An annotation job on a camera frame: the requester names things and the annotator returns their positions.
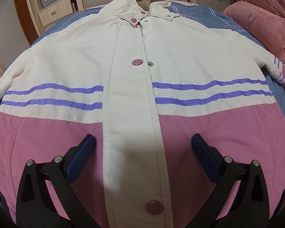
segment brown wooden door frame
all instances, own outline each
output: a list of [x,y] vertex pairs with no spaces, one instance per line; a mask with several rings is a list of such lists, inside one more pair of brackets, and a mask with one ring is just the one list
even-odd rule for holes
[[27,2],[26,0],[14,0],[14,2],[22,30],[28,43],[32,45],[32,43],[38,38],[38,33],[32,21]]

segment bed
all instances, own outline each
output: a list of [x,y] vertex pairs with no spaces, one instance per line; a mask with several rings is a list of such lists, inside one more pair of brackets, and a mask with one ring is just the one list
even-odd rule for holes
[[[39,37],[34,44],[41,41],[46,36],[51,35],[52,33],[61,31],[68,27],[73,22],[80,20],[90,14],[96,14],[100,11],[101,7],[85,9],[81,12],[75,13],[61,21],[56,25],[51,27],[46,31],[41,37]],[[252,35],[250,35],[246,30],[244,30],[240,25],[235,23],[231,18],[224,16],[223,14],[214,11],[213,9],[206,6],[199,5],[184,5],[181,3],[173,2],[172,5],[168,8],[170,12],[180,14],[183,17],[195,20],[208,28],[217,28],[217,29],[229,29],[240,33],[241,35],[249,38],[258,45],[262,46]],[[269,73],[262,69],[262,72],[266,78],[267,84],[270,91],[273,93],[275,99],[277,100],[284,116],[285,116],[285,89],[278,84],[274,79],[271,78]]]

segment drawer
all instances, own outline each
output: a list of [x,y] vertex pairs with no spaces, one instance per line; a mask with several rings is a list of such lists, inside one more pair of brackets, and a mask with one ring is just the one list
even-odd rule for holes
[[72,14],[73,8],[70,0],[60,0],[39,13],[43,26],[52,23],[66,15]]

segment silver bolt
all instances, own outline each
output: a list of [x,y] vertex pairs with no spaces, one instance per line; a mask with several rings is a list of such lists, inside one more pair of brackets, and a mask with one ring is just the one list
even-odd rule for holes
[[226,157],[224,158],[224,160],[225,160],[225,162],[227,162],[227,163],[231,163],[231,162],[233,161],[232,158],[229,157],[229,156],[226,156]]
[[33,163],[34,163],[34,161],[30,159],[30,160],[28,160],[28,161],[26,162],[26,165],[27,165],[27,166],[31,166]]
[[257,160],[252,161],[252,163],[253,163],[254,166],[259,166],[260,165],[260,162],[257,161]]
[[59,163],[61,161],[62,161],[62,157],[61,156],[57,156],[57,157],[54,158],[54,162],[55,163]]

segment white wall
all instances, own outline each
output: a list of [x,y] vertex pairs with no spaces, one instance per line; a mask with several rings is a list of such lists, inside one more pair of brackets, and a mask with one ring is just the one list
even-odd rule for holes
[[28,47],[14,0],[0,0],[0,64],[4,70]]

